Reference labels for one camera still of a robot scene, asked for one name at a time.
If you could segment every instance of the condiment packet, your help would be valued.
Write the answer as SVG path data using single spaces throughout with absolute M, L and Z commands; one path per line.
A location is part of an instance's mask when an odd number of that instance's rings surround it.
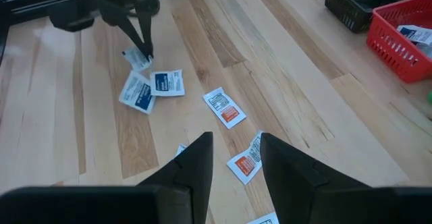
M 263 165 L 261 162 L 260 145 L 261 145 L 261 134 L 258 134 L 253 138 L 250 146 L 244 152 L 238 154 L 233 159 L 229 160 L 228 167 L 236 174 L 238 179 L 246 185 Z
M 251 221 L 248 224 L 279 224 L 279 220 L 277 220 L 276 213 L 270 213 L 264 217 Z
M 135 72 L 141 72 L 148 67 L 150 67 L 152 63 L 152 57 L 149 57 L 150 61 L 141 53 L 138 47 L 132 47 L 121 52 L 125 59 L 129 61 L 132 66 L 132 70 Z
M 119 101 L 150 114 L 155 99 L 156 97 L 151 95 L 150 81 L 138 72 L 131 71 L 120 93 Z
M 151 94 L 153 96 L 183 96 L 182 71 L 152 72 L 150 74 Z
M 178 156 L 180 153 L 182 153 L 182 151 L 184 151 L 184 149 L 186 149 L 187 146 L 180 144 L 177 148 L 177 153 L 175 154 L 175 156 Z
M 432 29 L 415 25 L 401 25 L 398 26 L 398 31 L 412 42 L 432 45 Z
M 202 97 L 228 129 L 246 118 L 243 111 L 224 93 L 222 88 L 215 89 Z
M 398 26 L 398 31 L 416 45 L 418 49 L 432 58 L 432 29 L 415 25 Z

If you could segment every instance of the blue label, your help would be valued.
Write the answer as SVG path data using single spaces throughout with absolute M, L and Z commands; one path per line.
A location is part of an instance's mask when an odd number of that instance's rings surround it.
M 168 91 L 168 74 L 155 75 L 156 90 Z
M 405 37 L 407 37 L 407 38 L 411 38 L 412 35 L 414 35 L 414 34 L 416 33 L 416 30 L 411 30 L 411 29 L 407 29 L 407 28 L 402 28 L 402 29 L 400 30 L 400 33 L 401 33 L 402 35 L 404 35 Z
M 152 96 L 150 94 L 150 86 L 144 84 L 144 86 L 141 88 L 140 96 L 138 97 L 138 99 L 136 99 L 135 106 L 147 110 L 150 104 L 151 97 Z

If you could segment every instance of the robotic claw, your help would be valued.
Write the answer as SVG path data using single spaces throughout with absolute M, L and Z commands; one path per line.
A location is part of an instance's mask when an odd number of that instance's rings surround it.
M 136 13 L 130 12 L 134 7 Z M 100 14 L 107 24 L 123 30 L 150 61 L 153 58 L 151 18 L 159 8 L 159 0 L 73 0 L 50 7 L 48 14 L 54 27 L 69 32 L 92 26 L 95 16 Z M 144 41 L 128 17 L 138 18 Z

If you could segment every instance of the wooden floor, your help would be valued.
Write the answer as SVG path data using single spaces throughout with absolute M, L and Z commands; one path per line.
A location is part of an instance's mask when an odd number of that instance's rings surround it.
M 0 67 L 0 192 L 133 185 L 179 144 L 214 135 L 209 223 L 273 211 L 262 171 L 227 168 L 258 130 L 372 186 L 432 184 L 432 82 L 401 83 L 324 0 L 161 0 L 155 70 L 183 69 L 186 96 L 151 115 L 118 102 L 130 72 L 120 29 L 13 26 Z M 247 118 L 227 130 L 202 99 L 223 87 Z

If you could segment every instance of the red plastic basket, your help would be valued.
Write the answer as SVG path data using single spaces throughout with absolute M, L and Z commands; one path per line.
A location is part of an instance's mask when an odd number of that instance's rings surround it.
M 403 0 L 375 8 L 367 44 L 406 83 L 432 78 L 432 59 L 400 34 L 399 25 L 432 29 L 432 0 Z

